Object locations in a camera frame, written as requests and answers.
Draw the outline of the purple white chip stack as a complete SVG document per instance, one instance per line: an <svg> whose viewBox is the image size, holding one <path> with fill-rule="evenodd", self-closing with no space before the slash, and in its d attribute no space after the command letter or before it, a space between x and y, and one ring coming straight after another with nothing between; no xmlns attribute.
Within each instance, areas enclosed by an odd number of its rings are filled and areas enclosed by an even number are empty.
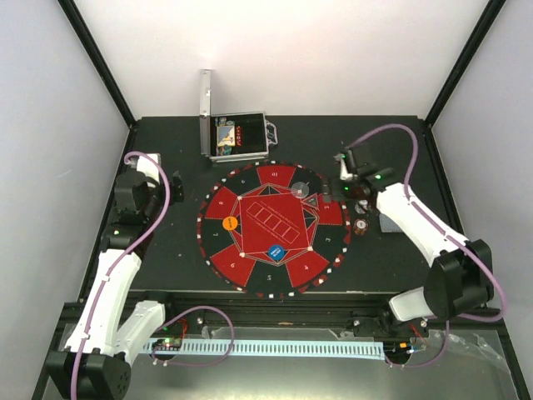
<svg viewBox="0 0 533 400"><path fill-rule="evenodd" d="M358 214L368 214L369 213L369 204L367 200L358 200L355 205L354 209Z"/></svg>

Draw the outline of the brown white chip stack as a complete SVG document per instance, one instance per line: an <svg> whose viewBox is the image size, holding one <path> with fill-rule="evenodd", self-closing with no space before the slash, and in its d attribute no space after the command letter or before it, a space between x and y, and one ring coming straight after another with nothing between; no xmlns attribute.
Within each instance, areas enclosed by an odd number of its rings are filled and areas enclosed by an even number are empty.
<svg viewBox="0 0 533 400"><path fill-rule="evenodd" d="M369 222L366 219L358 218L353 223L353 232L357 236L363 236L366 234L369 228Z"/></svg>

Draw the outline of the black triangular token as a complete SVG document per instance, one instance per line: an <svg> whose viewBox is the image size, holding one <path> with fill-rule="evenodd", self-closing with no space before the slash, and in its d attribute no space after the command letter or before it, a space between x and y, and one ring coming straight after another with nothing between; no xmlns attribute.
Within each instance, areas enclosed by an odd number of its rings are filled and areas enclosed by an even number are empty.
<svg viewBox="0 0 533 400"><path fill-rule="evenodd" d="M316 210L320 209L318 195L316 193L313 193L312 195L302 199L301 203L308 206L309 208L314 208Z"/></svg>

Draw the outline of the clear round dealer puck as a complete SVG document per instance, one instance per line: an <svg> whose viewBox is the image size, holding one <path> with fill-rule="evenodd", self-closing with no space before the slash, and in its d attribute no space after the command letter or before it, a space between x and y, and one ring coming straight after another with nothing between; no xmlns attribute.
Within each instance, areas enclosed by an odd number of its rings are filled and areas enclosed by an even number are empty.
<svg viewBox="0 0 533 400"><path fill-rule="evenodd" d="M307 182L295 182L291 185L291 195L295 198L304 199L309 195L310 188Z"/></svg>

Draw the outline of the orange round button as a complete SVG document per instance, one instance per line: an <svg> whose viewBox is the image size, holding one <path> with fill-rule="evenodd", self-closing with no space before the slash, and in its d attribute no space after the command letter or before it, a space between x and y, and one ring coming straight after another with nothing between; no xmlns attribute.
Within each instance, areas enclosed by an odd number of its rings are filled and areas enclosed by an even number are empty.
<svg viewBox="0 0 533 400"><path fill-rule="evenodd" d="M229 231L229 232L234 231L235 229L237 229L238 225L239 225L238 219L236 217L233 217L233 216L225 217L222 220L222 227L226 231Z"/></svg>

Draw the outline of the blue small blind button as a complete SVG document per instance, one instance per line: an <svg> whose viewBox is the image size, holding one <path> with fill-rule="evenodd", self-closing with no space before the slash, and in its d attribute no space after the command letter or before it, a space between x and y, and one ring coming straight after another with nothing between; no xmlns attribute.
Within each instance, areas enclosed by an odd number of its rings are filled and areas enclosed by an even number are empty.
<svg viewBox="0 0 533 400"><path fill-rule="evenodd" d="M267 251L268 257L274 262L280 262L285 257L285 249L282 245L272 245Z"/></svg>

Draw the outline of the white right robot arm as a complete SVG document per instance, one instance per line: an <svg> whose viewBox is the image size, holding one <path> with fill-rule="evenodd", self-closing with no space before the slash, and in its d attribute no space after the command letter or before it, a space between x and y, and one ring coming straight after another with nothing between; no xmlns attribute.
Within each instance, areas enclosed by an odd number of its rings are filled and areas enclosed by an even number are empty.
<svg viewBox="0 0 533 400"><path fill-rule="evenodd" d="M337 177L323 182L327 201L367 200L411 240L430 270L421 287L392 297L378 316L380 329L399 335L417 318L464 316L495 294L488 244L471 241L438 218L392 168L378 169L363 145L341 150Z"/></svg>

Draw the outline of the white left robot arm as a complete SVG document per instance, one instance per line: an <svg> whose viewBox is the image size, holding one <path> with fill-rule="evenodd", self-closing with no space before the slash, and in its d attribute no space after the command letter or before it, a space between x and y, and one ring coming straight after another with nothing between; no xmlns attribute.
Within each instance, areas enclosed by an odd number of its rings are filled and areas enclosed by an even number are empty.
<svg viewBox="0 0 533 400"><path fill-rule="evenodd" d="M122 399L132 365L157 329L172 331L179 313L154 300L122 312L153 233L166 216L174 191L158 153L132 151L114 186L116 219L107 225L97 271L81 317L61 349L47 355L45 368L64 399Z"/></svg>

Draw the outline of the grey card deck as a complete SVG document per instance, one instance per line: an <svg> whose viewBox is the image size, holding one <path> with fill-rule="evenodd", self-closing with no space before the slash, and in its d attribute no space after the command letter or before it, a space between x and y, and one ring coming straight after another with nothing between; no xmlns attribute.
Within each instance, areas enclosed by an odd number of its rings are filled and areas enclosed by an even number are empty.
<svg viewBox="0 0 533 400"><path fill-rule="evenodd" d="M383 233L402 233L402 229L385 214L379 214L379 223Z"/></svg>

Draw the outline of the open aluminium poker case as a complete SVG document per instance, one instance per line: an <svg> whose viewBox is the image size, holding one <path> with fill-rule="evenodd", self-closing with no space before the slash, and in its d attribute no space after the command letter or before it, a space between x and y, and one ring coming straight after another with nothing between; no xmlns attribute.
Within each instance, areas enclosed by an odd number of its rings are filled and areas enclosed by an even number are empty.
<svg viewBox="0 0 533 400"><path fill-rule="evenodd" d="M201 154L213 163L267 158L278 145L277 127L264 112L212 113L212 70L200 71Z"/></svg>

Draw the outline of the card pack in case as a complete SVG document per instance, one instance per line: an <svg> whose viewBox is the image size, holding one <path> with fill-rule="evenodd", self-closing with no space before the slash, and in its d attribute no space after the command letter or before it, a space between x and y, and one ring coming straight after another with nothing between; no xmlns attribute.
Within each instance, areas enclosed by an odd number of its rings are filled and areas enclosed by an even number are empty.
<svg viewBox="0 0 533 400"><path fill-rule="evenodd" d="M236 134L234 125L217 126L217 146L234 147L236 145Z"/></svg>

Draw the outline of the round red black poker mat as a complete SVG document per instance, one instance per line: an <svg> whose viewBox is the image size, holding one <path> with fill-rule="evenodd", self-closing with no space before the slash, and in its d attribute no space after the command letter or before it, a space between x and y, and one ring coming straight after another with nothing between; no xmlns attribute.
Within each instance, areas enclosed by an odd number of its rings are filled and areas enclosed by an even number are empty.
<svg viewBox="0 0 533 400"><path fill-rule="evenodd" d="M308 183L319 210L291 195ZM226 231L225 217L238 219ZM207 266L238 292L260 298L292 298L321 286L341 266L351 241L351 216L343 202L326 202L322 176L288 162L255 162L215 183L197 215L197 242ZM286 251L280 262L267 251Z"/></svg>

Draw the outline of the small green circuit board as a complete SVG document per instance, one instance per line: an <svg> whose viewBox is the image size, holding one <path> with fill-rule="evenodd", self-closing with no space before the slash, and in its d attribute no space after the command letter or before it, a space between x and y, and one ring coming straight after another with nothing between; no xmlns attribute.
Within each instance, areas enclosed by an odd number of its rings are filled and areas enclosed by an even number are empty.
<svg viewBox="0 0 533 400"><path fill-rule="evenodd" d="M180 337L158 338L152 345L152 349L157 351L177 351L182 345Z"/></svg>

